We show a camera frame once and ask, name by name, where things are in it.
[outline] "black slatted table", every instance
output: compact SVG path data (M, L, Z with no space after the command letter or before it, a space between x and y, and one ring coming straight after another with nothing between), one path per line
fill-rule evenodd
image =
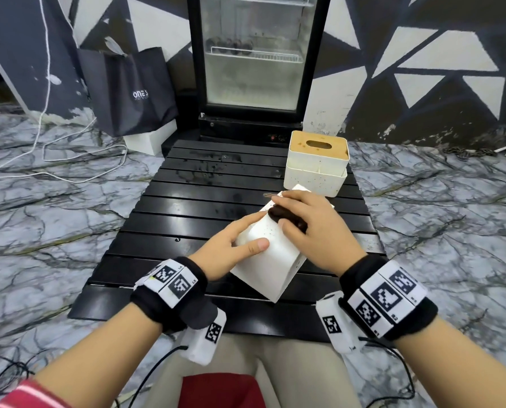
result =
M107 320L129 301L134 282L161 260L187 256L228 223L258 211L283 190L287 149L179 140L146 188L69 313ZM365 201L348 169L330 199L362 245L383 254ZM227 314L225 331L328 342L315 301L338 279L306 261L278 303L228 274L207 294Z

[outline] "pants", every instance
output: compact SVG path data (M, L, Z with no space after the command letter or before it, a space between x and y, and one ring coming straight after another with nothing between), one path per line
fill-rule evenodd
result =
M208 366L171 355L144 408L176 408L183 377L220 372L255 377L267 408L361 407L342 357L329 344L223 334Z

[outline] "person's right hand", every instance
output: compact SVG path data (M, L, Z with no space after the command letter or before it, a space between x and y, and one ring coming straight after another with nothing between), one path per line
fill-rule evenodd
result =
M287 219L280 219L277 224L284 235L317 267L339 277L366 256L344 219L323 196L304 190L288 190L283 192L283 197L273 196L272 200L308 223L306 234Z

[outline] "wristband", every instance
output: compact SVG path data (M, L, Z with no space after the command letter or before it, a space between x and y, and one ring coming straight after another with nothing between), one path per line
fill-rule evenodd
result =
M208 327L218 309L204 295L207 278L192 260L179 257L160 262L140 278L131 295L145 315L162 324L164 331Z
M395 260L360 259L340 277L342 308L370 337L394 341L426 328L438 313L420 282Z

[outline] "floor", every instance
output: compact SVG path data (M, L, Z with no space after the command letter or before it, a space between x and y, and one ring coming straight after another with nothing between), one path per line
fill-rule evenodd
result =
M0 107L0 163L28 150L35 136L36 126L17 113ZM48 128L41 142L73 131L77 127ZM69 157L111 141L90 132L49 156ZM387 254L430 288L444 318L506 364L506 158L459 161L432 148L352 147L355 176ZM44 167L79 180L120 158L115 152L45 164L40 152L34 154L5 172ZM81 185L48 177L0 180L2 355L32 358L36 370L98 326L67 319L67 311L161 162L132 153L119 170ZM171 339L161 337L124 392L136 388L170 347ZM406 389L401 364L381 350L345 360L363 404ZM0 361L0 371L4 367ZM419 397L400 406L432 403L420 389Z

